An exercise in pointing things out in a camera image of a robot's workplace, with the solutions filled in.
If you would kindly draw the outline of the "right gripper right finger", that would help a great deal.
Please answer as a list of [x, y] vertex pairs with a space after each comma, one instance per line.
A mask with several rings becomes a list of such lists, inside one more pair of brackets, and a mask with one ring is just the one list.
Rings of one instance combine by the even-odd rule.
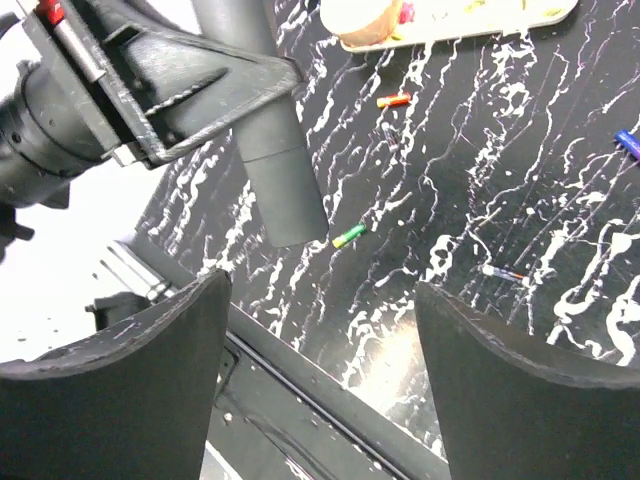
[[452, 478], [638, 478], [638, 370], [549, 345], [426, 282], [415, 310]]

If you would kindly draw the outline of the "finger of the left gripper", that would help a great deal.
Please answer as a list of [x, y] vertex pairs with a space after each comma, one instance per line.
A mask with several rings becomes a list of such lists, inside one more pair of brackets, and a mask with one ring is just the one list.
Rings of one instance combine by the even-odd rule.
[[300, 82], [288, 60], [155, 21], [114, 19], [105, 28], [94, 48], [100, 84], [147, 165], [186, 155]]

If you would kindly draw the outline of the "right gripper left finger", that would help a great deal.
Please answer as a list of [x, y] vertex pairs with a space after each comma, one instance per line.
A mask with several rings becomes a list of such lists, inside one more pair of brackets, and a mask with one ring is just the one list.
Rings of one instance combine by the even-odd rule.
[[5, 479], [196, 479], [231, 281], [215, 271], [90, 337], [1, 367]]

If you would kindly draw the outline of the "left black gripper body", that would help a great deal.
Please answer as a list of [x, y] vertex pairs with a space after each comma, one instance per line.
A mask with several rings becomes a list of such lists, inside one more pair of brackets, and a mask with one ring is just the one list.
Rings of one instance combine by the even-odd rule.
[[13, 93], [1, 101], [1, 204], [64, 209], [73, 180], [133, 141], [102, 89], [105, 71], [90, 59], [58, 1], [22, 1], [18, 23], [41, 59], [21, 61]]

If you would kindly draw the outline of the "black remote control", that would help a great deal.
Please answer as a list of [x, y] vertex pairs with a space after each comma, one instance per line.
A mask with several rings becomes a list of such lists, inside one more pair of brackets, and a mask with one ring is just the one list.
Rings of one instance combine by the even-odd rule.
[[[195, 1], [193, 7], [205, 37], [278, 54], [265, 1]], [[244, 117], [233, 133], [271, 244], [324, 239], [328, 220], [293, 98], [284, 95]]]

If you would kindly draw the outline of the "blue purple battery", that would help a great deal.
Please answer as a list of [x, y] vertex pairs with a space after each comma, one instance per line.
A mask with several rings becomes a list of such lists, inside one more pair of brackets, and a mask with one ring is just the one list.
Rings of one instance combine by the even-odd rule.
[[633, 134], [627, 130], [620, 130], [614, 138], [617, 144], [622, 146], [635, 160], [640, 160], [640, 142]]

